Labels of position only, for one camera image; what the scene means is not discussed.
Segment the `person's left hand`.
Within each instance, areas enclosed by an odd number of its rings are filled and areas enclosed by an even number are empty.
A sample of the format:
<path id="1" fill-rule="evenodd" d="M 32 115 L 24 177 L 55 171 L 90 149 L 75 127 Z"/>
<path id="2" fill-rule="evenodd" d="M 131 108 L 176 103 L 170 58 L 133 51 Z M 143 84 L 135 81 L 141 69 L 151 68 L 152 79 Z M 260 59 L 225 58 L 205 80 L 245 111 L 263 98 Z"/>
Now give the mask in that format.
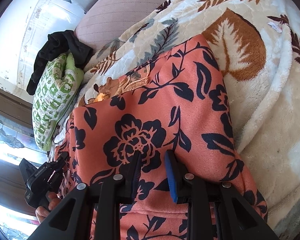
<path id="1" fill-rule="evenodd" d="M 50 192 L 47 197 L 50 199 L 48 208 L 39 206 L 36 209 L 36 217 L 38 222 L 41 224 L 44 219 L 51 213 L 51 211 L 61 202 L 61 199 L 57 196 L 56 193 Z"/>

